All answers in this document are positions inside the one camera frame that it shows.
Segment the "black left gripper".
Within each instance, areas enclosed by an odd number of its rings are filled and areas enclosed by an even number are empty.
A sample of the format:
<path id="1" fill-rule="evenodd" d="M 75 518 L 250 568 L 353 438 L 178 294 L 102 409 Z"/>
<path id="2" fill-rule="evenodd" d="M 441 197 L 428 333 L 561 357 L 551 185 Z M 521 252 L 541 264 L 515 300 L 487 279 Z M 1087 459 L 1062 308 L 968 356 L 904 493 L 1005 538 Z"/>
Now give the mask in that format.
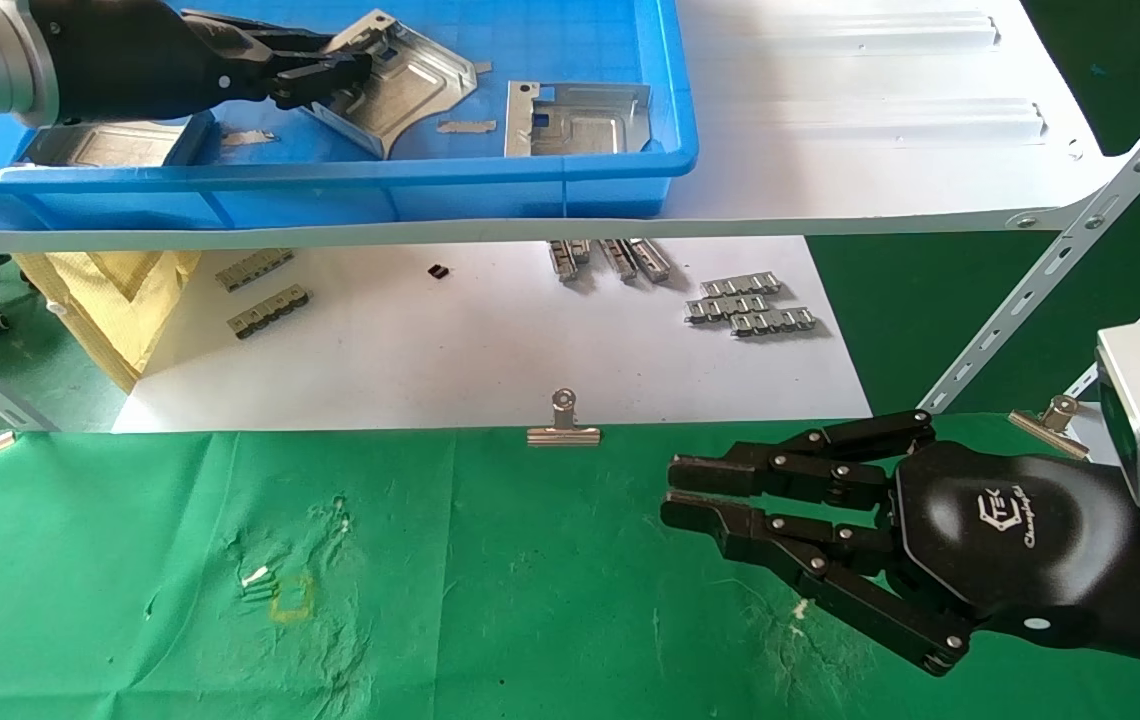
<path id="1" fill-rule="evenodd" d="M 31 1 L 52 62 L 54 95 L 41 126 L 189 117 L 230 100 L 267 97 L 272 54 L 319 54 L 333 35 L 164 1 Z M 333 54 L 279 69 L 269 99 L 280 111 L 359 92 L 369 54 Z"/>

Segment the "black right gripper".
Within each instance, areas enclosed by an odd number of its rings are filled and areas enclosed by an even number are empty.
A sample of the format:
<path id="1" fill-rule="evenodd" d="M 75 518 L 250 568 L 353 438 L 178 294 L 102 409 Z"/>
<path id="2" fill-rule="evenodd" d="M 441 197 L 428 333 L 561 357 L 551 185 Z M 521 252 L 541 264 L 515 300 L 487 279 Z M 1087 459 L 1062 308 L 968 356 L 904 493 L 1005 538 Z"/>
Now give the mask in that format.
<path id="1" fill-rule="evenodd" d="M 890 488 L 873 463 L 910 455 L 894 475 L 893 570 L 882 530 L 718 498 L 663 498 L 660 519 L 712 538 L 726 561 L 771 571 L 930 676 L 948 674 L 968 655 L 974 628 L 1054 651 L 1140 658 L 1140 509 L 1122 471 L 982 455 L 951 441 L 931 445 L 935 437 L 934 416 L 910 410 L 669 464 L 669 486 L 683 492 L 871 510 Z M 923 606 L 878 584 L 880 575 Z"/>

